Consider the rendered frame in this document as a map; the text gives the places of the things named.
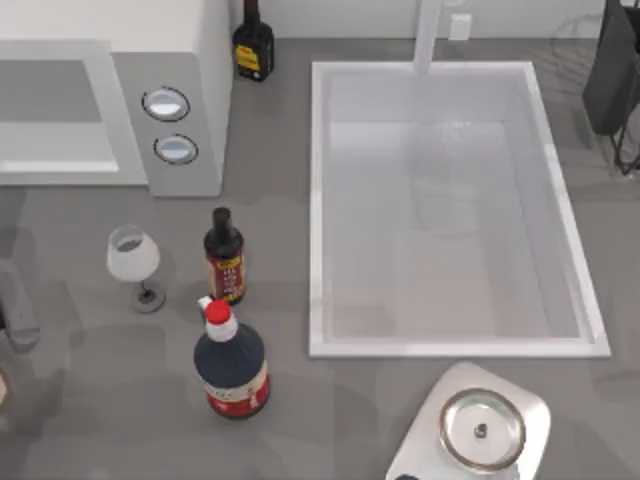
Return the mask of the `slim dark bottle red label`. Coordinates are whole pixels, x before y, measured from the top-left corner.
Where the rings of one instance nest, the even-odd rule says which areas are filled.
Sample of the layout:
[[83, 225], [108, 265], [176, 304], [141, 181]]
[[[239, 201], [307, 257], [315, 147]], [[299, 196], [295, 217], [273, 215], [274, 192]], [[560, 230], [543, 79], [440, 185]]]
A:
[[210, 295], [230, 305], [239, 303], [246, 292], [245, 240], [227, 207], [212, 212], [212, 226], [203, 239]]

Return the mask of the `white sink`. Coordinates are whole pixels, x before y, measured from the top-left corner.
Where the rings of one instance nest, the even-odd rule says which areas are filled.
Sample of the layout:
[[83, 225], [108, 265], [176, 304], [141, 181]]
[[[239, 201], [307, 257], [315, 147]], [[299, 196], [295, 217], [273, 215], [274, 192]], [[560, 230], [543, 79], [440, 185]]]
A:
[[531, 62], [316, 62], [310, 160], [311, 356], [610, 356]]

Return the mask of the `dark bottle with red cap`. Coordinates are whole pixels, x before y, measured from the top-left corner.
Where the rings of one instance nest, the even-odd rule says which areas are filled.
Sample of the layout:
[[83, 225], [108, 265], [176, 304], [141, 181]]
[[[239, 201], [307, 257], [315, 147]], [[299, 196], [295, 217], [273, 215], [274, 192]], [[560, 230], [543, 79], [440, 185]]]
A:
[[227, 419], [256, 415], [270, 396], [262, 337], [223, 299], [207, 295], [197, 306], [205, 333], [196, 341], [193, 362], [210, 407]]

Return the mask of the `round grey microwave knob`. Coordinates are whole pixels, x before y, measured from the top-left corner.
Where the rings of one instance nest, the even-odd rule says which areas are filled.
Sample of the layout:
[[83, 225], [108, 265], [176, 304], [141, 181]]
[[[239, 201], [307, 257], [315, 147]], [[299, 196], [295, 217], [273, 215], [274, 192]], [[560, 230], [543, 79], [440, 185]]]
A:
[[170, 165], [186, 165], [199, 154], [197, 144], [188, 136], [173, 134], [154, 141], [153, 151], [163, 162]]
[[190, 112], [188, 98], [179, 90], [166, 86], [145, 92], [141, 103], [144, 111], [160, 122], [177, 122]]

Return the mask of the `white wine glass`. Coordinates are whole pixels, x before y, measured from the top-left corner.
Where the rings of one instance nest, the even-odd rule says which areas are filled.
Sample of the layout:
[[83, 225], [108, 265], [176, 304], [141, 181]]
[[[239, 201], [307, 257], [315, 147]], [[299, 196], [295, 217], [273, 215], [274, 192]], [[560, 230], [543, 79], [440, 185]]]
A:
[[151, 281], [160, 260], [158, 245], [137, 225], [121, 225], [108, 237], [106, 268], [114, 279], [131, 285], [131, 307], [137, 313], [156, 312], [165, 303], [164, 289]]

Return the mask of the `black bottle with yellow label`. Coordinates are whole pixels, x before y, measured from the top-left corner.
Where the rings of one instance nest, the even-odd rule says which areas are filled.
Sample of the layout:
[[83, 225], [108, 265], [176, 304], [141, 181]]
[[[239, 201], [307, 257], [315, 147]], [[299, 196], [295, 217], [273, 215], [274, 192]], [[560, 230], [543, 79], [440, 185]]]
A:
[[275, 36], [262, 21], [259, 0], [243, 0], [243, 21], [235, 29], [232, 42], [240, 77], [263, 82], [275, 66]]

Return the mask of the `tall white tap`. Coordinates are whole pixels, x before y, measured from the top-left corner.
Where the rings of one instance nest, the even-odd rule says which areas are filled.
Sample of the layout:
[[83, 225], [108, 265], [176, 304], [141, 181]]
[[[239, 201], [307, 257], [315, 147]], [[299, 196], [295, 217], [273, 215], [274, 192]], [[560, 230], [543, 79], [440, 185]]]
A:
[[413, 54], [413, 67], [417, 76], [428, 75], [442, 5], [443, 0], [420, 0]]

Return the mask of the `silver kitchen scale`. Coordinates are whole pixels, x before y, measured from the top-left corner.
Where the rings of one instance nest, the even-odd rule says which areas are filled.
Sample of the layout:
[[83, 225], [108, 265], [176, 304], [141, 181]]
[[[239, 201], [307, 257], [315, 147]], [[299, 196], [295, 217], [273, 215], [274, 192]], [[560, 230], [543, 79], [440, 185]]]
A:
[[429, 392], [385, 480], [538, 480], [550, 430], [541, 397], [458, 362]]

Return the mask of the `pale microwave oven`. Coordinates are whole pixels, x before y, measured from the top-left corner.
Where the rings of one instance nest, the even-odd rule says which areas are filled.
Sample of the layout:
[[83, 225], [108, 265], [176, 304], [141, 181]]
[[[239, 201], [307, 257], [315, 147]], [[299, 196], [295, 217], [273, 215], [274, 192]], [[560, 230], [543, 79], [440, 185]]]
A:
[[[0, 185], [218, 196], [233, 76], [228, 0], [0, 0]], [[188, 98], [182, 120], [144, 111], [163, 86]], [[194, 161], [155, 155], [173, 134]]]

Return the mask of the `white wall socket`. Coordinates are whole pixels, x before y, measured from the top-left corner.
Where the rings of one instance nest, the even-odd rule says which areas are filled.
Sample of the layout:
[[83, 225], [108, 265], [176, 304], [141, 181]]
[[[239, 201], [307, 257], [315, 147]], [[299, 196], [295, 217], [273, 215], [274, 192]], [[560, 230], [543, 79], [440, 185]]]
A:
[[468, 13], [452, 14], [448, 39], [450, 41], [466, 41], [471, 36], [473, 17]]

